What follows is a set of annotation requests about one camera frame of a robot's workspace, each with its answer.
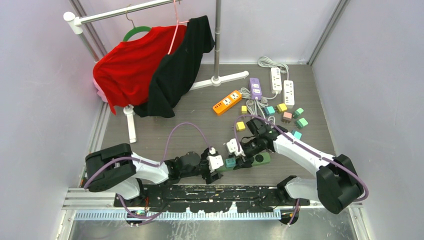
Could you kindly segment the long white power strip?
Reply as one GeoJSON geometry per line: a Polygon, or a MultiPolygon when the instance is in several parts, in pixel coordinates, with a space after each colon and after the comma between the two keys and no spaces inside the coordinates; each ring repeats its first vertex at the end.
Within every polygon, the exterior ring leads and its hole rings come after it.
{"type": "Polygon", "coordinates": [[[286,104],[288,109],[292,109],[295,106],[295,90],[294,82],[290,80],[289,66],[282,62],[277,62],[271,60],[267,56],[261,56],[257,64],[263,68],[277,67],[281,70],[281,79],[282,79],[282,100],[286,104]]]}

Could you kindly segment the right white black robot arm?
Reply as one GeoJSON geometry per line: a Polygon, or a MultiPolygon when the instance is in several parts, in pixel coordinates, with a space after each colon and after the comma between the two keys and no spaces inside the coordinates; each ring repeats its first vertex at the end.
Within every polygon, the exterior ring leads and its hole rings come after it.
{"type": "Polygon", "coordinates": [[[320,202],[329,212],[339,214],[351,203],[369,197],[368,186],[358,176],[348,156],[320,151],[294,137],[284,127],[259,116],[252,115],[246,125],[253,138],[248,142],[235,139],[235,149],[242,152],[243,157],[240,167],[254,155],[270,151],[291,159],[314,177],[291,176],[283,180],[277,192],[281,204],[288,206],[296,199],[312,200],[320,202]]]}

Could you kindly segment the pink plug adapter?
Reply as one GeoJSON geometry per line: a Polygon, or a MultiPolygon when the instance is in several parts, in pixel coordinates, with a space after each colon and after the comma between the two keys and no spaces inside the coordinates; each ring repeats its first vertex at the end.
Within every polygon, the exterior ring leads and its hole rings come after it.
{"type": "Polygon", "coordinates": [[[288,124],[288,123],[290,123],[292,121],[292,119],[293,119],[293,114],[292,113],[287,112],[287,111],[283,112],[282,117],[281,117],[281,121],[283,123],[287,123],[288,124]]]}

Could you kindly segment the teal plug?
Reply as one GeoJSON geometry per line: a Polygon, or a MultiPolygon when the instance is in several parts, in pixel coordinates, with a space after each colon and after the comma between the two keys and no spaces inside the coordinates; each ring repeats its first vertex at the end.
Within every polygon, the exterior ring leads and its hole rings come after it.
{"type": "Polygon", "coordinates": [[[302,138],[302,133],[301,132],[299,132],[298,130],[293,130],[292,132],[291,132],[291,134],[296,138],[296,139],[298,139],[298,140],[300,140],[301,138],[302,138]]]}
{"type": "Polygon", "coordinates": [[[273,106],[266,106],[264,108],[264,114],[266,116],[273,116],[276,113],[275,109],[273,106]]]}
{"type": "Polygon", "coordinates": [[[234,168],[236,166],[236,159],[234,157],[227,158],[224,163],[226,168],[234,168]]]}

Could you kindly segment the short white power strip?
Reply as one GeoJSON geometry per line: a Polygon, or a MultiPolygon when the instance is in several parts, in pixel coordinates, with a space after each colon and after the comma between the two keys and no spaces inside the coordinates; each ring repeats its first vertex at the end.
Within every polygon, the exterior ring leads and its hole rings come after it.
{"type": "Polygon", "coordinates": [[[268,99],[275,99],[283,90],[281,70],[278,67],[270,68],[270,87],[271,93],[273,96],[268,97],[268,99]]]}

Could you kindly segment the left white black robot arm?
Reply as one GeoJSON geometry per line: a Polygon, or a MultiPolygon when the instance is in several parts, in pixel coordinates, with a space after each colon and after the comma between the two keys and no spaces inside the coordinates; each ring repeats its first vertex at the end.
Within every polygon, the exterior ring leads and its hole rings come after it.
{"type": "Polygon", "coordinates": [[[217,170],[224,166],[224,160],[215,148],[207,148],[202,154],[188,152],[159,162],[136,154],[129,144],[122,143],[88,154],[85,165],[84,189],[92,193],[112,192],[138,207],[146,200],[143,180],[169,186],[183,178],[201,176],[206,184],[211,184],[221,178],[217,170]]]}

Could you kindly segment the orange power strip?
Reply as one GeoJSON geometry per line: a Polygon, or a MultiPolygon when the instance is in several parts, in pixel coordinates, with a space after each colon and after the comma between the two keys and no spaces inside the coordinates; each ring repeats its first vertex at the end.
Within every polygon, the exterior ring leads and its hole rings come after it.
{"type": "Polygon", "coordinates": [[[212,110],[217,116],[221,116],[236,104],[238,104],[241,100],[245,100],[245,104],[243,106],[247,106],[247,100],[249,96],[249,90],[246,87],[242,87],[240,90],[234,90],[221,101],[216,103],[212,107],[212,110]]]}

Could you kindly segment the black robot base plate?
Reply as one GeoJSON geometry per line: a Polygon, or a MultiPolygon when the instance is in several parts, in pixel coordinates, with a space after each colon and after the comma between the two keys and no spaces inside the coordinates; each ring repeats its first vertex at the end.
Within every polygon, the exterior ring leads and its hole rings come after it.
{"type": "Polygon", "coordinates": [[[116,196],[114,207],[128,209],[130,224],[145,221],[278,220],[294,224],[307,199],[296,200],[269,185],[172,185],[147,184],[140,196],[116,196]]]}

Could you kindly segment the purple power strip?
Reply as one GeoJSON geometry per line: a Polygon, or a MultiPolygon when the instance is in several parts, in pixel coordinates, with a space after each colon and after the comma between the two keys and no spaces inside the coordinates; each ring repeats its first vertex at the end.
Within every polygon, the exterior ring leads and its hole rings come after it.
{"type": "Polygon", "coordinates": [[[271,113],[267,113],[267,107],[269,107],[269,100],[273,100],[277,97],[277,93],[272,97],[263,96],[263,91],[261,89],[260,80],[258,78],[249,79],[249,97],[246,101],[248,112],[252,115],[262,117],[272,123],[275,123],[276,118],[274,117],[275,110],[273,109],[271,113]]]}

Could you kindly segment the green plug adapter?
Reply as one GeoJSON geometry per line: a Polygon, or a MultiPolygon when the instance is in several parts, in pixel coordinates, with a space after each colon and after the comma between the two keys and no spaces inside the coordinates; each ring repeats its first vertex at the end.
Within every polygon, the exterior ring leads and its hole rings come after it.
{"type": "Polygon", "coordinates": [[[309,122],[303,117],[296,120],[294,124],[298,129],[303,129],[309,124],[309,122]]]}
{"type": "Polygon", "coordinates": [[[298,109],[296,109],[293,113],[292,113],[292,117],[294,118],[294,119],[297,119],[297,118],[299,118],[301,115],[302,115],[302,113],[304,112],[304,109],[303,108],[298,108],[298,109]]]}

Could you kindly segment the dark green power strip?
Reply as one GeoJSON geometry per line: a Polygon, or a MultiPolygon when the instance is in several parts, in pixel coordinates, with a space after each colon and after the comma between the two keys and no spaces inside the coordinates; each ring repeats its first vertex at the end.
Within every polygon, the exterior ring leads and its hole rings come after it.
{"type": "MultiPolygon", "coordinates": [[[[269,164],[270,162],[271,162],[271,156],[268,152],[258,153],[253,156],[253,162],[251,164],[251,167],[266,165],[266,164],[269,164]]],[[[235,166],[234,168],[226,168],[225,160],[224,160],[224,165],[218,168],[216,171],[223,173],[223,172],[234,171],[238,169],[240,169],[240,167],[236,168],[235,166]]]]}

